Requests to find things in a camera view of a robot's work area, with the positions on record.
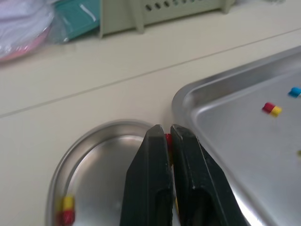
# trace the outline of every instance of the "colored block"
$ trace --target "colored block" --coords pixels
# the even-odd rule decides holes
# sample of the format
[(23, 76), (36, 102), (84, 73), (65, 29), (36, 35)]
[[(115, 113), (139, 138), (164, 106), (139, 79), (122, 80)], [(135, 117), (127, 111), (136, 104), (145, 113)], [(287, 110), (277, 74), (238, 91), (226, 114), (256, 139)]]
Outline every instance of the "colored block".
[(278, 106), (275, 106), (274, 108), (273, 108), (273, 110), (271, 111), (271, 114), (273, 115), (273, 116), (278, 116), (280, 113), (282, 112), (282, 108), (281, 107), (278, 107)]
[(65, 210), (74, 210), (73, 196), (66, 196), (63, 198), (63, 211)]
[(74, 223), (75, 213), (72, 210), (66, 210), (63, 212), (63, 225), (70, 226)]
[(267, 113), (271, 113), (274, 107), (275, 107), (274, 104), (267, 102), (262, 109)]
[(293, 87), (288, 94), (292, 97), (300, 97), (301, 96), (301, 88)]

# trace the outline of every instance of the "white cloth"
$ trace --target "white cloth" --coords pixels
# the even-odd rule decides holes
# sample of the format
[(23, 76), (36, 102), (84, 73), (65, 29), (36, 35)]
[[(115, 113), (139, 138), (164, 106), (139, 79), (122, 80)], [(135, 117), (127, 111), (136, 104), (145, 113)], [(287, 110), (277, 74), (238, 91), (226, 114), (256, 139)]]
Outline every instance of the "white cloth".
[(44, 0), (0, 0), (0, 58), (33, 41), (53, 18)]

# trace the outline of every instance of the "tray rim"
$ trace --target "tray rim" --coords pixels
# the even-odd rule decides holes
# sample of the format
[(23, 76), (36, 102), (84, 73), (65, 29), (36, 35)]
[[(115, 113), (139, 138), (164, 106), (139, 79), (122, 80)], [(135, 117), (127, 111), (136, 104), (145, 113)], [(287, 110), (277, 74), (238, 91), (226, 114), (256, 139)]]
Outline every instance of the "tray rim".
[(124, 119), (124, 120), (115, 120), (115, 121), (109, 121), (104, 124), (98, 125), (94, 127), (93, 129), (86, 132), (84, 135), (82, 135), (80, 138), (78, 138), (67, 150), (67, 152), (63, 155), (61, 160), (59, 161), (53, 176), (50, 181), (48, 194), (47, 194), (47, 201), (46, 201), (46, 210), (45, 210), (45, 225), (46, 226), (54, 226), (54, 213), (53, 213), (53, 207), (54, 207), (54, 193), (55, 193), (55, 186), (57, 179), (59, 177), (59, 173), (61, 171), (61, 168), (63, 167), (64, 163), (68, 160), (68, 157), (72, 154), (72, 151), (74, 148), (81, 143), (83, 140), (88, 138), (90, 135), (96, 133), (97, 131), (100, 131), (102, 129), (106, 129), (111, 126), (116, 125), (136, 125), (136, 126), (144, 126), (145, 128), (150, 129), (153, 125), (151, 123), (140, 121), (140, 120), (132, 120), (132, 119)]

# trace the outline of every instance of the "oval metal bowl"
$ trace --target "oval metal bowl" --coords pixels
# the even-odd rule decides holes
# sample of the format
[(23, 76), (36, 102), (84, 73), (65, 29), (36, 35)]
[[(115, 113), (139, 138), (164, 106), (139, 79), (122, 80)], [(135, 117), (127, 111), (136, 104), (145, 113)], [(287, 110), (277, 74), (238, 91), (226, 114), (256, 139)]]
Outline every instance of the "oval metal bowl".
[(75, 198), (73, 226), (118, 226), (126, 173), (151, 125), (118, 121), (80, 138), (57, 166), (49, 189), (46, 226), (58, 226), (62, 198)]

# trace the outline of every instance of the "white table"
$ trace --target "white table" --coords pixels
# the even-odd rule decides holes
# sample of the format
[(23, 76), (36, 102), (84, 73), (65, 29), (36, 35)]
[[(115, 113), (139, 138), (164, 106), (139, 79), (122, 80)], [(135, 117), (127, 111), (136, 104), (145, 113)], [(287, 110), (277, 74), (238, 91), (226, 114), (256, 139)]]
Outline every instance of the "white table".
[(245, 1), (193, 16), (47, 48), (0, 65), (0, 225), (41, 226), (52, 174), (72, 143), (117, 119), (173, 122), (187, 83), (301, 43), (301, 1)]

